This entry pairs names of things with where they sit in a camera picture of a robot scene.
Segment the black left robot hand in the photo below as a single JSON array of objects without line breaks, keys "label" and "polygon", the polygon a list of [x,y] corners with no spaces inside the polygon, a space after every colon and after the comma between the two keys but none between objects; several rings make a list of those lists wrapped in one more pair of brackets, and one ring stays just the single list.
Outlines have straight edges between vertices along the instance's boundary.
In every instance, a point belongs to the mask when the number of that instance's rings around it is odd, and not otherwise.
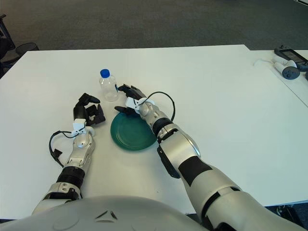
[{"label": "black left robot hand", "polygon": [[97,125],[105,121],[100,100],[83,93],[73,109],[74,119],[85,119],[86,126]]}]

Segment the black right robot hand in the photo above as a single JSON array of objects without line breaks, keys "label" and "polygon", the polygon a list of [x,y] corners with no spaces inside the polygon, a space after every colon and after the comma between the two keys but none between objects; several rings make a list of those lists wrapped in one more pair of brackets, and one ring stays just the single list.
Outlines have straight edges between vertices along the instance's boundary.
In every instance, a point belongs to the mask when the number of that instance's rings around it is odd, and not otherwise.
[{"label": "black right robot hand", "polygon": [[115,106],[115,110],[120,113],[124,113],[129,116],[137,116],[139,115],[139,101],[140,99],[146,98],[145,94],[142,91],[133,85],[129,86],[123,84],[122,86],[117,88],[118,91],[122,91],[125,93],[127,97],[127,101],[125,103],[125,107],[123,106]]}]

